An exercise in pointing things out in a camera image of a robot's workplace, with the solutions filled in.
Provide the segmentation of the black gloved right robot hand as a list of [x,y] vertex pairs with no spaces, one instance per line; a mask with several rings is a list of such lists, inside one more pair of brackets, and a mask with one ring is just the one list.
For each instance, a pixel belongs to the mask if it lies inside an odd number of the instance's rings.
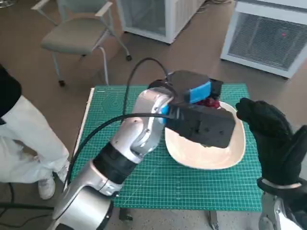
[[285,115],[265,101],[242,98],[236,109],[256,141],[262,178],[276,185],[298,183],[307,153],[307,127],[293,132]]

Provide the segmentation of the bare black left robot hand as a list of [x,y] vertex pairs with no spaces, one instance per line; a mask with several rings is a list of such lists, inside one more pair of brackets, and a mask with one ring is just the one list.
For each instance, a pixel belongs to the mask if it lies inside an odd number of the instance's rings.
[[223,81],[209,78],[205,74],[189,70],[177,70],[167,76],[177,95],[176,102],[218,108]]

